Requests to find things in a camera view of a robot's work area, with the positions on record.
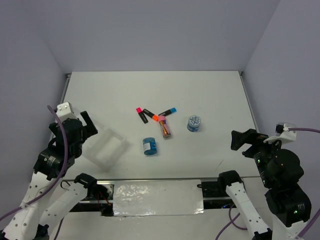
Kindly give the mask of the pink cap highlighter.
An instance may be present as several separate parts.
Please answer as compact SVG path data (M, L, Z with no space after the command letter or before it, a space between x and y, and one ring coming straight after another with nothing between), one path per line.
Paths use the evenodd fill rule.
M136 108L136 112L138 113L139 117L141 118L141 120L143 121L144 124L147 124L149 122L147 120L143 110L140 107Z

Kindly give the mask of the blue jar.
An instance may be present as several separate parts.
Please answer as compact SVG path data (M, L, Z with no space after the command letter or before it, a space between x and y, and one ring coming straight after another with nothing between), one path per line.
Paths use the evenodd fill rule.
M201 118L198 115L192 115L187 122L187 129L190 132L197 132L201 125Z

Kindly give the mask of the blue jar sideways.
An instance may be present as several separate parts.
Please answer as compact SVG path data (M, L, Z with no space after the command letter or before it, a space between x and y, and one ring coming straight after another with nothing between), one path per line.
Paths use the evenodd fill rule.
M153 156L158 153L154 137L147 137L142 140L143 153L145 156Z

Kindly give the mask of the orange cap highlighter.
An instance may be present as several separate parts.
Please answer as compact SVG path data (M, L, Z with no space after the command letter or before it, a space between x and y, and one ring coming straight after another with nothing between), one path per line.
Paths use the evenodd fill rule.
M146 114L148 117L150 117L151 119L153 119L154 121L158 121L159 117L152 113L151 111L147 110L146 108L143 109L143 113Z

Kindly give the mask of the pink lid pencil tube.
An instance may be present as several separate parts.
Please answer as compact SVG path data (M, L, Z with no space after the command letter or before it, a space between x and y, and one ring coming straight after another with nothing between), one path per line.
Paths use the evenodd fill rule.
M164 139L171 137L171 131L167 124L167 119L165 116L161 115L158 117L158 123L160 125L161 134Z

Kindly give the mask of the blue cap highlighter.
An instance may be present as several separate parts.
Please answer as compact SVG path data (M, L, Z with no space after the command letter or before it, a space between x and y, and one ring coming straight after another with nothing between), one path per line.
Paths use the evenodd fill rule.
M171 115L171 114L175 113L176 111L177 111L176 108L173 107L173 108L170 108L170 109L168 109L168 110L160 113L159 116L164 116L164 117L166 117L166 116L168 116L168 115Z

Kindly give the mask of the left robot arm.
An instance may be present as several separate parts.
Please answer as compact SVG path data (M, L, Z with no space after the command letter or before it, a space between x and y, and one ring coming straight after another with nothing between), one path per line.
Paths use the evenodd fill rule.
M0 232L2 240L48 240L52 230L62 224L63 218L83 199L107 201L110 190L98 181L81 173L75 177L65 193L49 205L49 200L82 154L85 141L98 133L86 111L81 119L64 116L54 111L56 122L49 125L54 138L37 158L31 182L18 208L6 213L1 219L12 216L10 223Z

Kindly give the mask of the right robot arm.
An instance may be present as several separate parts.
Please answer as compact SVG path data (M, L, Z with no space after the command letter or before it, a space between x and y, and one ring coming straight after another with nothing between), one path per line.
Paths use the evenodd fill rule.
M275 136L254 129L231 132L233 151L245 144L250 146L242 155L254 160L263 186L267 188L267 206L273 214L272 227L269 227L251 202L239 174L235 170L219 174L217 190L232 199L251 240L300 240L308 227L312 204L298 184L304 170L299 157L282 147L296 138L295 129L286 124L277 126Z

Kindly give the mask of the clear plastic organizer tray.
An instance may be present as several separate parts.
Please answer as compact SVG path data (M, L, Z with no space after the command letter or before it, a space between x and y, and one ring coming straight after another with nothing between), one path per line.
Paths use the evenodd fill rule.
M93 122L98 133L83 145L82 156L105 172L109 172L128 150L127 138L108 125Z

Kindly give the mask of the silver foil tape patch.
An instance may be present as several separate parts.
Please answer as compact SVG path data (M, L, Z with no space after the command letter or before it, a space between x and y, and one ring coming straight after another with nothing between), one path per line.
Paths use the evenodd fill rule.
M117 182L113 214L121 217L202 214L204 200L200 183L198 179Z

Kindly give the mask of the metal table rail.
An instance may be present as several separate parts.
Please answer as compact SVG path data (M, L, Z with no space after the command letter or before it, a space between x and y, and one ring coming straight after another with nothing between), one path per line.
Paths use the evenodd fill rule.
M182 177L182 178L116 178L116 179L107 179L107 178L96 178L98 182L103 183L113 183L113 182L148 182L148 181L186 181L186 180L200 180L204 181L216 181L218 176L216 177Z

